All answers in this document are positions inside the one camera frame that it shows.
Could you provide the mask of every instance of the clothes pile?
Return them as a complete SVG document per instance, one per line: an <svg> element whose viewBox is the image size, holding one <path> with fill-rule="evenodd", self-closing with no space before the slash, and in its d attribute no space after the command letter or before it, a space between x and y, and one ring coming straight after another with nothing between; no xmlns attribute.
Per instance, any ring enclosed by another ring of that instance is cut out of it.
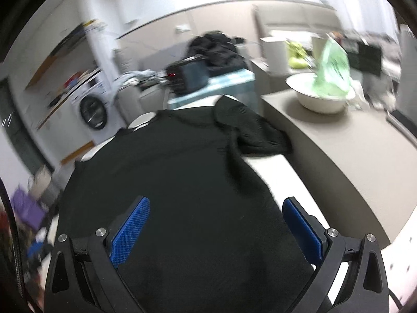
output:
<svg viewBox="0 0 417 313"><path fill-rule="evenodd" d="M206 33L190 42L184 58L203 55L211 77L247 69L245 59L237 53L234 41L221 32Z"/></svg>

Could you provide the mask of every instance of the cloth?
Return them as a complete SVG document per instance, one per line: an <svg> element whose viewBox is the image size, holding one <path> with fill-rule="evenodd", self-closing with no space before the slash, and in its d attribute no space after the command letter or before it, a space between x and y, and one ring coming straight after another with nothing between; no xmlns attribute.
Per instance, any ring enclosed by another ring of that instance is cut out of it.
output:
<svg viewBox="0 0 417 313"><path fill-rule="evenodd" d="M255 74L246 69L212 77L209 79L206 87L187 95L170 98L168 100L168 109L176 109L191 102L218 94L232 95L255 113L258 112Z"/></svg>
<svg viewBox="0 0 417 313"><path fill-rule="evenodd" d="M147 313L283 312L313 269L241 155L290 149L285 133L227 97L160 111L76 165L57 235L94 234L146 196L150 216L118 271Z"/></svg>
<svg viewBox="0 0 417 313"><path fill-rule="evenodd" d="M45 211L20 186L13 193L10 203L15 215L36 232L45 217Z"/></svg>
<svg viewBox="0 0 417 313"><path fill-rule="evenodd" d="M197 54L203 55L211 77L247 69L244 58L237 53L235 45L230 41L221 32L198 36L190 42L184 59Z"/></svg>

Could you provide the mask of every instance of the white container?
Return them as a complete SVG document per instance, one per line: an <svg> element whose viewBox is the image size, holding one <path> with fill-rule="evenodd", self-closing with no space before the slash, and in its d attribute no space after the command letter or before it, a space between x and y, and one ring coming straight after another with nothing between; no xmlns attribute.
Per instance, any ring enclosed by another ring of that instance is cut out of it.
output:
<svg viewBox="0 0 417 313"><path fill-rule="evenodd" d="M344 110L346 102L355 98L355 90L350 89L346 97L321 97L313 95L311 86L314 73L295 74L286 79L287 85L297 92L298 101L310 111L320 114L337 114Z"/></svg>
<svg viewBox="0 0 417 313"><path fill-rule="evenodd" d="M316 61L320 60L320 58L322 56L323 49L324 49L328 39L329 39L328 36L321 37L319 35L315 35L315 36L311 37L311 43L313 45L313 58Z"/></svg>
<svg viewBox="0 0 417 313"><path fill-rule="evenodd" d="M286 39L274 36L263 37L261 44L269 72L274 76L288 75L289 65Z"/></svg>

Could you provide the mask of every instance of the purple object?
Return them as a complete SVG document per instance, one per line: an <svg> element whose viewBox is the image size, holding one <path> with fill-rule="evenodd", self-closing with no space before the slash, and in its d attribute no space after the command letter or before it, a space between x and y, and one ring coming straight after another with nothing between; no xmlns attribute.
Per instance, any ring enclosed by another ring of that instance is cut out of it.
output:
<svg viewBox="0 0 417 313"><path fill-rule="evenodd" d="M10 202L12 203L15 215L35 231L38 231L46 213L32 197L18 187Z"/></svg>

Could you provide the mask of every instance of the plastic bag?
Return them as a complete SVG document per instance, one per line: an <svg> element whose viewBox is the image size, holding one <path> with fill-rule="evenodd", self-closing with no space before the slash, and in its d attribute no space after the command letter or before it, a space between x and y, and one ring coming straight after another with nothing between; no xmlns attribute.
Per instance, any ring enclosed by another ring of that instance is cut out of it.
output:
<svg viewBox="0 0 417 313"><path fill-rule="evenodd" d="M345 50L332 38L327 41L318 64L313 90L318 96L345 97L351 89L349 61Z"/></svg>

